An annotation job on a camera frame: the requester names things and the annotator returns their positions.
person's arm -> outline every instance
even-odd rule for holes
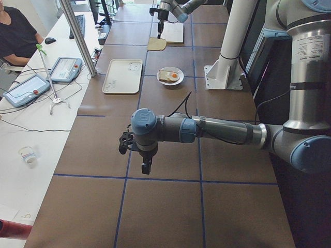
[[[29,58],[17,57],[15,54],[10,54],[4,57],[4,59],[15,66],[25,66],[30,60]]]
[[[39,33],[36,33],[35,37],[39,44],[43,42],[43,37]]]

white cup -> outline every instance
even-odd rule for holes
[[[21,155],[22,159],[28,164],[32,163],[33,161],[35,161],[37,159],[31,146],[22,147],[19,150],[19,154]]]

black shirt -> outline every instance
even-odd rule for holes
[[[37,31],[27,18],[16,8],[4,7],[11,18],[9,25],[0,23],[0,57],[15,54],[17,57],[31,58],[37,50]]]

white wall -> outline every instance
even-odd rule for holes
[[[4,6],[18,8],[42,36],[47,36],[57,21],[55,0],[4,0]]]

green clip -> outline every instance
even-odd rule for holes
[[[42,52],[44,55],[47,55],[47,54],[45,53],[45,51],[42,49],[42,45],[40,45],[40,44],[36,44],[36,47],[37,47],[37,49],[38,49],[39,52]]]

